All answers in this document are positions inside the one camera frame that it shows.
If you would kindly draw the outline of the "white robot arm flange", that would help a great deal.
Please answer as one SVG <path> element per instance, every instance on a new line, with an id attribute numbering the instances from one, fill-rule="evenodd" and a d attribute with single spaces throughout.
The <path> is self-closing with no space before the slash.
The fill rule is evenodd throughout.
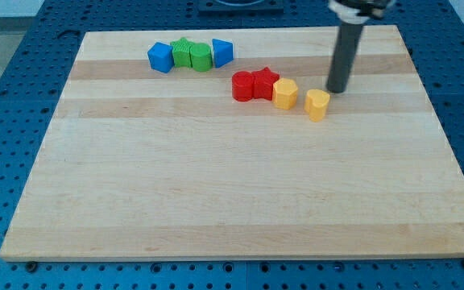
<path id="1" fill-rule="evenodd" d="M 381 20 L 396 0 L 329 0 L 328 8 L 344 22 L 364 24 L 369 19 Z"/>

